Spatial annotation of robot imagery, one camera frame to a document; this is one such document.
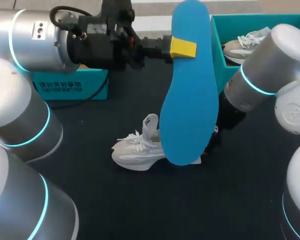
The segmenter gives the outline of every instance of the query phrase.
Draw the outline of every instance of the shoe insole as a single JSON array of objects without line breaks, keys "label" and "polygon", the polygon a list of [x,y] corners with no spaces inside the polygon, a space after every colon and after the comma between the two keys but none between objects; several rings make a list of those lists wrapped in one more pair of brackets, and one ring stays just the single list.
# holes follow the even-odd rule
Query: shoe insole
[{"label": "shoe insole", "polygon": [[167,159],[188,165],[204,152],[217,122],[210,16],[198,0],[180,3],[172,16],[172,35],[197,44],[195,58],[174,58],[173,78],[160,114],[160,137]]}]

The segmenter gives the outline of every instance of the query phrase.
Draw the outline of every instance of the sneaker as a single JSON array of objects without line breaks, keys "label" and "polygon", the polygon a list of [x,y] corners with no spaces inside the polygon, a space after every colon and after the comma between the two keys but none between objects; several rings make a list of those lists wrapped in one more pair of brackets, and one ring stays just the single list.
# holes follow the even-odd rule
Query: sneaker
[{"label": "sneaker", "polygon": [[[149,114],[143,120],[142,134],[138,131],[126,138],[118,139],[113,147],[112,159],[119,166],[134,170],[147,171],[160,159],[165,159],[160,140],[160,130],[157,129],[159,118]],[[200,164],[199,158],[193,164]]]},{"label": "sneaker", "polygon": [[246,36],[238,36],[224,45],[223,54],[232,64],[241,65],[252,54],[253,50],[271,32],[269,27],[249,32]]}]

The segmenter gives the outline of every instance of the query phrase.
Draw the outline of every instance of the black table surface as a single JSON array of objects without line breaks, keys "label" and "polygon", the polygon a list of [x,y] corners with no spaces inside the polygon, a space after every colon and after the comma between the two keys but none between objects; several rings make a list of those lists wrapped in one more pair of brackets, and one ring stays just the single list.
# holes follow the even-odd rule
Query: black table surface
[{"label": "black table surface", "polygon": [[141,132],[149,113],[160,114],[172,70],[148,60],[143,70],[112,72],[106,101],[55,111],[62,143],[31,166],[75,202],[77,239],[283,239],[281,197],[300,136],[279,126],[275,99],[224,132],[222,146],[201,165],[164,159],[136,172],[113,162],[117,138]]}]

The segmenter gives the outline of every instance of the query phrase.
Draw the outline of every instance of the teal box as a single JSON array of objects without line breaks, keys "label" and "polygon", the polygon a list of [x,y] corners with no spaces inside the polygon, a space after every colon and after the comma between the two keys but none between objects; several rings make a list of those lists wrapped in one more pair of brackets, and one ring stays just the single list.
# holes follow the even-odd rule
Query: teal box
[{"label": "teal box", "polygon": [[[82,68],[75,73],[34,72],[32,82],[43,100],[85,100],[103,84],[107,70]],[[108,82],[92,100],[105,100]]]},{"label": "teal box", "polygon": [[227,66],[222,44],[236,40],[238,36],[278,24],[290,24],[300,29],[300,14],[235,14],[213,15],[211,18],[212,58],[218,92],[239,69]]}]

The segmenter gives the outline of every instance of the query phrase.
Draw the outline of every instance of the robotic arm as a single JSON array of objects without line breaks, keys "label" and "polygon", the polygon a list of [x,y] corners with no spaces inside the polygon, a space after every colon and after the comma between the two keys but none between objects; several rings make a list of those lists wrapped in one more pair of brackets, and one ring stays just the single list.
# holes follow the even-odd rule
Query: robotic arm
[{"label": "robotic arm", "polygon": [[[71,12],[77,12],[78,18]],[[145,57],[172,63],[172,36],[140,39],[130,0],[103,1],[99,15],[58,6],[49,11],[0,10],[0,58],[24,71],[72,73],[89,68],[141,69]]]},{"label": "robotic arm", "polygon": [[[219,132],[233,129],[270,96],[279,124],[300,134],[300,30],[274,27],[226,84],[219,97]],[[282,196],[281,229],[286,240],[300,240],[300,147],[289,163]]]}]

